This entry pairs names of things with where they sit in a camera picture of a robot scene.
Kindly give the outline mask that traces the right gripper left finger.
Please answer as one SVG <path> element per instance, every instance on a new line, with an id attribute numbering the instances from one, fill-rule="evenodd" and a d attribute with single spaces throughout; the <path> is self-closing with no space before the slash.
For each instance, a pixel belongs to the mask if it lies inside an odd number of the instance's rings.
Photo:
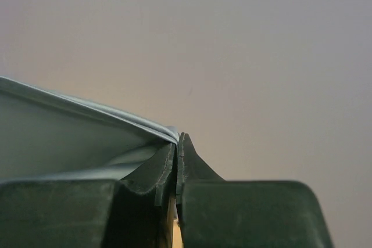
<path id="1" fill-rule="evenodd" d="M 175 144 L 167 144 L 121 182 L 129 192 L 154 206 L 165 206 L 176 188 L 175 155 Z"/>

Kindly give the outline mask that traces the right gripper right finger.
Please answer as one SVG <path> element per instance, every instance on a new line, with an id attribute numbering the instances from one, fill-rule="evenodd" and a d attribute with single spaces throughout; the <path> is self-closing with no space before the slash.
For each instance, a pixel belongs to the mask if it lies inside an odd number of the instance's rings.
<path id="1" fill-rule="evenodd" d="M 180 196 L 183 186 L 190 181 L 224 181 L 196 152 L 191 137 L 187 133 L 180 135 L 177 149 L 176 195 Z"/>

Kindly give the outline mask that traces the grey pillowcase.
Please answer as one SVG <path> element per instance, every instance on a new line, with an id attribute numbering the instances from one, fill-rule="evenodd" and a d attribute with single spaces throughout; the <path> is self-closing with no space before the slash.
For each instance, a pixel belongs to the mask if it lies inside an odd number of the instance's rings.
<path id="1" fill-rule="evenodd" d="M 169 143 L 174 127 L 1 78 L 1 181 L 122 179 Z"/>

